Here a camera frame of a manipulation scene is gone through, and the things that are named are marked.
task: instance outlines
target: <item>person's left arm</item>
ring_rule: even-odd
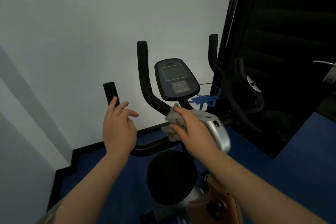
[[[106,155],[57,205],[36,224],[94,224],[97,222],[113,183],[127,163],[137,142],[137,129],[128,116],[138,114],[124,109],[128,102],[115,107],[114,97],[103,123]]]

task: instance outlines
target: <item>blue carpet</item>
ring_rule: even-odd
[[[230,156],[329,223],[336,223],[336,124],[314,113],[275,158],[271,159],[252,143],[227,127]],[[161,131],[138,138],[143,144],[162,138]],[[172,149],[181,150],[181,146]],[[105,149],[78,157],[77,172],[63,179],[63,198],[105,155]],[[130,156],[115,182],[98,223],[139,223],[139,217],[155,207],[145,178],[149,157]],[[195,161],[199,174],[205,167]]]

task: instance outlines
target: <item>blue plastic object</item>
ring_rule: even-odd
[[[199,109],[202,110],[203,109],[203,105],[204,103],[207,103],[207,105],[209,107],[214,107],[215,104],[216,104],[216,100],[217,99],[222,99],[220,98],[219,96],[221,95],[221,92],[222,92],[222,89],[218,88],[217,86],[215,86],[217,89],[218,89],[218,93],[216,96],[212,97],[210,95],[200,95],[200,94],[197,94],[197,97],[193,97],[191,98],[191,101],[188,101],[188,103],[195,103],[197,105],[200,105]]]

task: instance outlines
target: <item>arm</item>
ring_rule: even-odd
[[[183,108],[175,108],[175,111],[184,118],[187,133],[174,124],[171,127],[188,152],[227,188],[253,223],[326,223],[218,150],[208,129],[191,112]]]
[[[103,123],[103,141],[106,155],[54,206],[37,224],[93,224],[96,223],[113,183],[124,168],[137,142],[137,129],[128,116],[137,117],[125,109],[128,102],[115,108],[113,98]]]

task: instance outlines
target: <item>tattoo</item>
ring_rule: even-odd
[[[42,216],[35,224],[53,224],[56,219],[56,212],[61,205],[63,199],[60,200],[53,208]]]

